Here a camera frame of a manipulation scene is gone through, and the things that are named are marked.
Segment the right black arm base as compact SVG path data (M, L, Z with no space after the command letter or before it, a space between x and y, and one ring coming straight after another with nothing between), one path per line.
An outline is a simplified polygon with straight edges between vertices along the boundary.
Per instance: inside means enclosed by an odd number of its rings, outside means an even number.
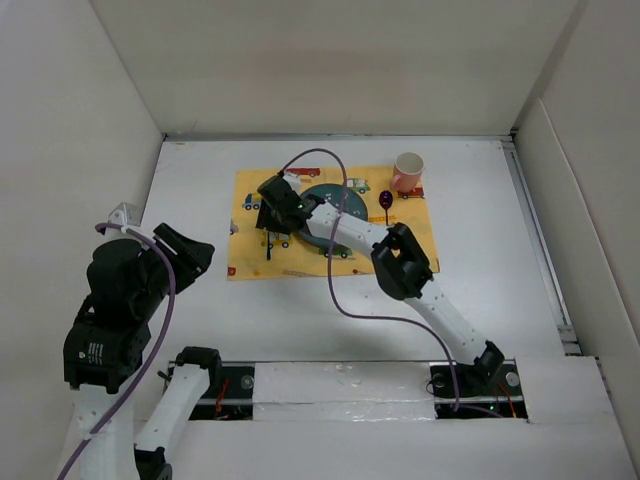
M504 363L494 380L488 384L474 384L456 368L459 405L455 410L456 394L450 365L446 362L431 363L430 377L425 390L434 397L434 411L438 420L449 419L528 419L524 394L517 365Z

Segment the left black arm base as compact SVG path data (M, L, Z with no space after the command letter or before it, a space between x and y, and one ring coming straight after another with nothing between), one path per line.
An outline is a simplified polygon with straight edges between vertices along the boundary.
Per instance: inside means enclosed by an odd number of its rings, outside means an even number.
M164 370L157 375L163 379L163 391L169 387L178 361L208 365L215 363L215 382L194 406L189 419L191 421L240 421L253 418L253 393L255 387L255 364L215 361L209 354L193 356L178 355L169 361Z

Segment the dark teal ceramic plate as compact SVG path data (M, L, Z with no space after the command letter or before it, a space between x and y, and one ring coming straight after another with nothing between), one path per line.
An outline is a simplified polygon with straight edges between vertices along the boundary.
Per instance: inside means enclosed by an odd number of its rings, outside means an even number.
M309 195L314 195L324 199L335 208L338 208L339 194L342 191L343 187L339 184L324 183L307 188L300 194L300 196L302 198L306 198ZM368 219L368 209L363 198L359 193L354 192L351 189L348 189L346 192L346 200L343 211L361 220ZM319 247L321 249L327 249L329 247L329 240L327 238L316 237L305 231L300 231L297 233L297 235L306 243L314 247Z

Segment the pink ceramic mug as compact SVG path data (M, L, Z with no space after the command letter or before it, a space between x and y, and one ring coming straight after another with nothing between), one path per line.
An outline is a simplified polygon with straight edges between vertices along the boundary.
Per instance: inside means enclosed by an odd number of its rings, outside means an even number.
M393 191L409 192L420 182L424 160L416 153L400 154L394 162L390 187Z

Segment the iridescent purple metal spoon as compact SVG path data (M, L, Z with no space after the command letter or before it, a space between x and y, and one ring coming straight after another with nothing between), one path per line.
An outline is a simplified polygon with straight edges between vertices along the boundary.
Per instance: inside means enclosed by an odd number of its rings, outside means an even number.
M385 212L385 224L389 225L389 210L393 205L394 195L389 190L383 190L378 197L378 202Z

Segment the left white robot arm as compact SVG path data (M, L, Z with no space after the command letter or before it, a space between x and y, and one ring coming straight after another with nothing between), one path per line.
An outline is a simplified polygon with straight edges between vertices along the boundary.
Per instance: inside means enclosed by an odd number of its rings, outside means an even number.
M64 380L74 392L79 444L58 476L170 479L172 458L198 401L222 387L218 350L185 347L142 430L134 392L159 353L176 297L205 274L215 249L165 223L139 229L135 206L119 204L96 225L103 235L86 270L89 293L63 346Z

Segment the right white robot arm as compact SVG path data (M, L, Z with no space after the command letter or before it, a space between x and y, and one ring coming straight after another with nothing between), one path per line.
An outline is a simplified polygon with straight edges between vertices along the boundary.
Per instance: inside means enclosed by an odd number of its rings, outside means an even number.
M473 393L494 387L504 355L451 304L435 281L429 260L410 228L402 223L369 223L315 195L300 196L281 174L258 187L265 217L287 233L306 232L333 239L369 257L381 290L413 308L448 347L462 367L462 381Z

